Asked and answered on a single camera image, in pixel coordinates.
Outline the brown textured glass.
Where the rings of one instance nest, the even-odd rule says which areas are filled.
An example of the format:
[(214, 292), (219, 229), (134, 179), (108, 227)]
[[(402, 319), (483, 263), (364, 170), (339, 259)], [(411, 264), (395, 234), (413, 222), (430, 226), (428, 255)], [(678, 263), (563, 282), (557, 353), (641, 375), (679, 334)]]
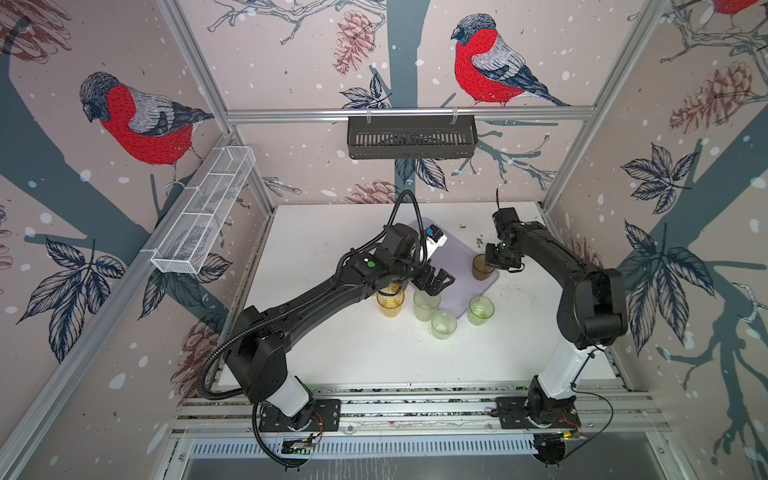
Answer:
[(478, 254), (472, 261), (472, 275), (477, 281), (485, 281), (495, 272), (495, 268), (486, 263), (486, 255)]

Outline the bright green glass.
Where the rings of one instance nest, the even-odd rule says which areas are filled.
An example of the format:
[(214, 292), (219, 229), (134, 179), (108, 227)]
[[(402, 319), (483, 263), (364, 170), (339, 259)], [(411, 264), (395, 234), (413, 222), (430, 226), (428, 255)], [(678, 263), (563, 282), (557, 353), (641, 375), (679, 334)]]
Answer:
[(494, 303), (486, 296), (478, 295), (469, 302), (468, 320), (475, 326), (485, 324), (495, 314)]

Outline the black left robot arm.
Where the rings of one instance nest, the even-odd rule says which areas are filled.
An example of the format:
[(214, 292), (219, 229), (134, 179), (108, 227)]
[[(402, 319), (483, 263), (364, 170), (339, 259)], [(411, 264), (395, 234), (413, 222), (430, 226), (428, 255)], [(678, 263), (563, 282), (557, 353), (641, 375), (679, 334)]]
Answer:
[(391, 283), (410, 283), (430, 295), (441, 293), (455, 278), (417, 255), (431, 256), (446, 243), (447, 235), (434, 224), (421, 231), (394, 224), (380, 240), (345, 254), (330, 278), (304, 294), (264, 312), (253, 306), (243, 310), (222, 354), (242, 394), (254, 405), (272, 404), (287, 417), (304, 411), (311, 394), (287, 367), (287, 353), (294, 344)]

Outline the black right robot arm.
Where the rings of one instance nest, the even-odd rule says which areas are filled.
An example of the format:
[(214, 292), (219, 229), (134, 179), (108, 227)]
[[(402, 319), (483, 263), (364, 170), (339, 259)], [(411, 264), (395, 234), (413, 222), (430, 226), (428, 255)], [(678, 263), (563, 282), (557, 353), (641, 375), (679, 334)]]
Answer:
[(522, 221), (514, 208), (499, 208), (492, 219), (499, 242), (486, 245), (486, 264), (520, 273), (528, 257), (562, 289), (556, 311), (561, 338), (545, 369), (531, 381), (527, 399), (528, 417), (550, 424), (573, 409), (575, 386), (589, 360), (627, 333), (624, 280), (618, 270), (573, 254), (542, 223)]

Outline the lilac plastic tray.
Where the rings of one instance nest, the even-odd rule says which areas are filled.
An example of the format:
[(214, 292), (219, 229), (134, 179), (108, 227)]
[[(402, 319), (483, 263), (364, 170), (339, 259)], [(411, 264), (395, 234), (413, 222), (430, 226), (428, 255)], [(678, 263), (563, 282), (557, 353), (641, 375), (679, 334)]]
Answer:
[(440, 293), (440, 307), (460, 317), (467, 311), (472, 298), (483, 295), (498, 280), (499, 272), (492, 270), (488, 278), (476, 279), (473, 275), (473, 261), (478, 253), (429, 218), (423, 222), (426, 229), (441, 230), (446, 239), (445, 244), (430, 255), (429, 261), (435, 268), (435, 274), (442, 269), (454, 277), (453, 284)]

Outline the pale green tall glass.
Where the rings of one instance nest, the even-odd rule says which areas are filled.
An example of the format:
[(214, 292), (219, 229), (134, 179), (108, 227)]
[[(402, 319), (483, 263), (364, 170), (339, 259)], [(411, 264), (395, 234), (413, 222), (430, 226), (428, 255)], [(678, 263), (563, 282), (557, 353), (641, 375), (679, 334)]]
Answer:
[(432, 315), (439, 309), (441, 296), (429, 295), (428, 293), (416, 290), (413, 295), (414, 315), (420, 322), (430, 322)]

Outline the pale green small glass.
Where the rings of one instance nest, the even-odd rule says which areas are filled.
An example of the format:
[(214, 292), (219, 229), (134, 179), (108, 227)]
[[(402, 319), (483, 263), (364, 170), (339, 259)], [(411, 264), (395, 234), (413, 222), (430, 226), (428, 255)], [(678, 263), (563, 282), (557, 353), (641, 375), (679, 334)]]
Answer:
[(431, 316), (430, 326), (436, 339), (446, 340), (456, 331), (457, 318), (450, 311), (438, 309)]

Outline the yellow amber glass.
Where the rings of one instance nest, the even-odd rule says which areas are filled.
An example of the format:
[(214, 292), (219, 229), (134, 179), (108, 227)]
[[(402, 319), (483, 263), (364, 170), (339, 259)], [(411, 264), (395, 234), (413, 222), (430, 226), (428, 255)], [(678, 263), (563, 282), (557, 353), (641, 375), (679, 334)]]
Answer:
[(380, 312), (387, 318), (395, 318), (402, 310), (405, 301), (405, 288), (397, 283), (376, 292)]

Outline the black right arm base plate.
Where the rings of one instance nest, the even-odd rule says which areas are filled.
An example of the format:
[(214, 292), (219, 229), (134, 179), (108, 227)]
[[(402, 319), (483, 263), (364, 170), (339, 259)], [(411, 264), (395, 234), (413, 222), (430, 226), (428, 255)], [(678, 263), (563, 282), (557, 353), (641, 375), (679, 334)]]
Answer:
[(493, 411), (502, 430), (578, 429), (582, 426), (576, 397), (530, 400), (521, 396), (497, 397)]

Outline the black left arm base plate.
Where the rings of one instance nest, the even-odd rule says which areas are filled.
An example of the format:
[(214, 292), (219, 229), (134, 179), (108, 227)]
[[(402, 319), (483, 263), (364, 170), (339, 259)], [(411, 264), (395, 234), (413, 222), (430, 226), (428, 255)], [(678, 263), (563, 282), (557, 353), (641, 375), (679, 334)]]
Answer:
[(339, 429), (341, 401), (311, 399), (298, 413), (286, 416), (277, 407), (262, 403), (256, 419), (260, 433), (325, 433)]

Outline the aluminium rail frame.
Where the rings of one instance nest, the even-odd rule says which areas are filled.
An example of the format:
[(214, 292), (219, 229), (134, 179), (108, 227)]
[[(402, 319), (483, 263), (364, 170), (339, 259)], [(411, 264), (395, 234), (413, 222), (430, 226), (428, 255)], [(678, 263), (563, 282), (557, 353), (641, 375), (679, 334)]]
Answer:
[[(595, 433), (662, 432), (671, 430), (652, 396), (629, 391), (616, 380), (587, 381), (575, 401), (581, 431)], [(496, 433), (500, 420), (490, 415), (501, 397), (527, 399), (521, 382), (407, 387), (403, 384), (316, 384), (316, 400), (340, 401), (337, 434), (349, 436), (395, 434)], [(244, 397), (222, 401), (191, 398), (169, 431), (173, 436), (245, 436), (251, 432), (252, 405)]]

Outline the white mesh wall basket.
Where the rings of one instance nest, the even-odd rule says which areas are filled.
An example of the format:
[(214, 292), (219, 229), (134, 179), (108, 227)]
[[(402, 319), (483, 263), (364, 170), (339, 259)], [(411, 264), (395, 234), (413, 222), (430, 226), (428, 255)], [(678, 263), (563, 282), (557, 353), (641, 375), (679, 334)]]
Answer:
[(155, 250), (152, 264), (162, 273), (198, 274), (236, 198), (253, 168), (253, 151), (226, 146), (218, 151), (210, 169), (166, 237)]

